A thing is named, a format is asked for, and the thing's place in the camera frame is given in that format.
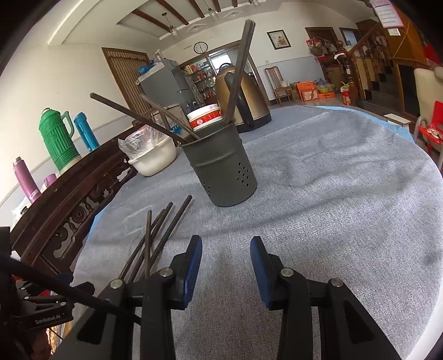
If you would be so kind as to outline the person's left hand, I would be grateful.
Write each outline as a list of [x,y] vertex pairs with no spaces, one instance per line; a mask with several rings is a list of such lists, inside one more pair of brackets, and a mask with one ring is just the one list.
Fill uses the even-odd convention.
[[20,344],[20,359],[48,360],[51,356],[51,346],[45,330],[27,332],[18,341]]

